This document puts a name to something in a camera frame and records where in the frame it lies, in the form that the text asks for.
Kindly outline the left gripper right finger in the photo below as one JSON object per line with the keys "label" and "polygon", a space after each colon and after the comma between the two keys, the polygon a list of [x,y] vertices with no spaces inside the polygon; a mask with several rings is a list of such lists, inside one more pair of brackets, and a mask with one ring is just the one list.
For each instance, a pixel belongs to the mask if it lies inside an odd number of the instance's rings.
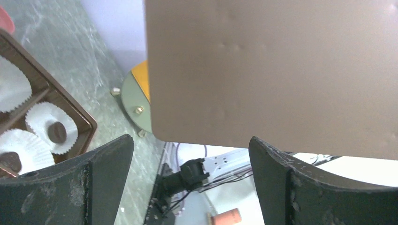
{"label": "left gripper right finger", "polygon": [[280,151],[254,136],[248,147],[267,225],[395,225],[395,187],[345,178]]}

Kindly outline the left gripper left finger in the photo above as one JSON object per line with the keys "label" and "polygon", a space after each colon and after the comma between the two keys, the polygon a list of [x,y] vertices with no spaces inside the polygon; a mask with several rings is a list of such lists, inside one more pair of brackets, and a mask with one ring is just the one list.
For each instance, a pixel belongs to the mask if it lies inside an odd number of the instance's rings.
{"label": "left gripper left finger", "polygon": [[125,134],[53,166],[1,179],[1,224],[114,224],[133,151],[133,138]]}

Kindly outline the dark heart chocolate piece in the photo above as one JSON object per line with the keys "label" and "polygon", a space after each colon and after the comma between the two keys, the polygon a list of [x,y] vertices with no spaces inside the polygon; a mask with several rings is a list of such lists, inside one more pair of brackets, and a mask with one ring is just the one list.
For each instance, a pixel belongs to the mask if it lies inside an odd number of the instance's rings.
{"label": "dark heart chocolate piece", "polygon": [[16,152],[1,153],[0,163],[16,173],[20,172],[22,168],[21,160]]}

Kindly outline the gold box lid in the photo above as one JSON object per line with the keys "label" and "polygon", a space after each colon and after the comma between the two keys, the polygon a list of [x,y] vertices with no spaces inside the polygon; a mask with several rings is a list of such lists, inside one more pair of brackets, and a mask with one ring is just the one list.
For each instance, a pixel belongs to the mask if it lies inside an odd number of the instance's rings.
{"label": "gold box lid", "polygon": [[147,0],[163,141],[398,158],[395,0]]}

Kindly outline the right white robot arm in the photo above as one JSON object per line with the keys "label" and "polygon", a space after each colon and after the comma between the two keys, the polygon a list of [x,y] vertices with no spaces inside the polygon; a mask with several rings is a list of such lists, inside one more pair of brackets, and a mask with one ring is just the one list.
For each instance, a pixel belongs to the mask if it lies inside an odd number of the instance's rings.
{"label": "right white robot arm", "polygon": [[162,178],[167,195],[187,191],[204,192],[252,175],[248,149],[236,149],[218,156],[190,159],[179,170]]}

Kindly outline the brown chocolate box tray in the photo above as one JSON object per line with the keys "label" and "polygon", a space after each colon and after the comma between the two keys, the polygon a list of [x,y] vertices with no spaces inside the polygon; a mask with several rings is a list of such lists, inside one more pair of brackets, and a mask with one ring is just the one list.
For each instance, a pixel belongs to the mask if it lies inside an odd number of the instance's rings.
{"label": "brown chocolate box tray", "polygon": [[49,102],[61,108],[77,126],[77,140],[69,151],[53,154],[55,163],[85,153],[97,129],[94,118],[4,29],[0,31],[0,56],[21,70],[32,90],[32,95],[17,107],[0,112],[0,132],[26,130],[28,110],[37,103]]}

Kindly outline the orange thread spool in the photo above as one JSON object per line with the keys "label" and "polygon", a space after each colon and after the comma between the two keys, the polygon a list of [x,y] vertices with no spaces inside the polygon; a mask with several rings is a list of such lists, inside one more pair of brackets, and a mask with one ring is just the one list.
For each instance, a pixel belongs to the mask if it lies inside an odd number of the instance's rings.
{"label": "orange thread spool", "polygon": [[216,215],[207,214],[209,225],[236,225],[242,222],[242,216],[237,208]]}

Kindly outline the white paper cup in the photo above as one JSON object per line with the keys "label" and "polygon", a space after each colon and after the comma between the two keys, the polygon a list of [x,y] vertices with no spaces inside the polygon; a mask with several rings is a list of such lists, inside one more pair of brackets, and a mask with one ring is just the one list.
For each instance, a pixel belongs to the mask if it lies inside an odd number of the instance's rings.
{"label": "white paper cup", "polygon": [[[55,144],[47,136],[47,128],[54,122],[61,122],[67,131],[65,143]],[[49,102],[35,104],[28,110],[25,123],[27,129],[36,134],[51,147],[53,154],[62,155],[72,149],[78,138],[77,125],[74,120],[61,108]]]}
{"label": "white paper cup", "polygon": [[32,96],[26,75],[6,58],[0,58],[0,111],[15,110]]}
{"label": "white paper cup", "polygon": [[0,153],[18,154],[22,168],[19,175],[55,164],[51,147],[35,134],[22,129],[10,129],[0,135]]}

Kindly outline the cream orange cylinder container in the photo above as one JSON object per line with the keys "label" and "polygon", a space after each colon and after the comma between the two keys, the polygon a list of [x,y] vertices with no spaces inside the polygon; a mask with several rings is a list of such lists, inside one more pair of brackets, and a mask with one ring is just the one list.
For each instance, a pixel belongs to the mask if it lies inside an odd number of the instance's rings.
{"label": "cream orange cylinder container", "polygon": [[139,129],[138,136],[144,137],[152,133],[147,60],[132,68],[124,78],[121,87],[111,88],[110,94],[120,98],[127,115]]}

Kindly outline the pink plastic tray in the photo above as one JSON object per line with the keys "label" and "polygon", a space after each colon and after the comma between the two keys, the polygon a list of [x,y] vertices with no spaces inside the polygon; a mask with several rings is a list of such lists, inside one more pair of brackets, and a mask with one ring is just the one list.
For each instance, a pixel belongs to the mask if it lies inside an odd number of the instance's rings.
{"label": "pink plastic tray", "polygon": [[15,24],[3,7],[0,7],[0,28],[6,30],[11,35],[15,31]]}

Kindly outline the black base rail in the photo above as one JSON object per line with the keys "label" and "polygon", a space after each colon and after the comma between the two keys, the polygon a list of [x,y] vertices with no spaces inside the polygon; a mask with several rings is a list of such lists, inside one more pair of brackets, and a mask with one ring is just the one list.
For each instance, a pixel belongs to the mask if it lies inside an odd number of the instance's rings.
{"label": "black base rail", "polygon": [[143,225],[174,225],[176,216],[172,211],[167,215],[163,215],[169,209],[171,197],[164,194],[163,177],[172,175],[173,172],[167,163],[162,163],[159,166],[158,174],[156,175],[153,190],[148,203],[147,211],[144,217]]}

